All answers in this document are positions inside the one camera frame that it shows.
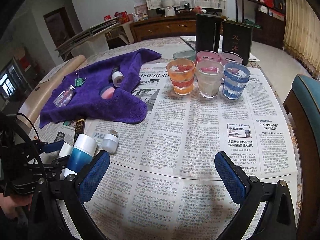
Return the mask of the person's left hand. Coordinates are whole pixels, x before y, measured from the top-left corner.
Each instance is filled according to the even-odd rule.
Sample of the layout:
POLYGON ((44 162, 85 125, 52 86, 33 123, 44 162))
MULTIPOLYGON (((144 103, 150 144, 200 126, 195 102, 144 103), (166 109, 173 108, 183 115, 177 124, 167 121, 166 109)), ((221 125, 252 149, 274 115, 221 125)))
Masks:
POLYGON ((10 195, 5 197, 3 193, 0 194, 1 197, 1 209, 5 216, 9 219, 14 219, 18 217, 18 213, 16 209, 18 207, 23 207, 23 206, 30 206, 31 201, 33 198, 33 195, 28 195, 28 196, 17 196, 17 195, 10 195))

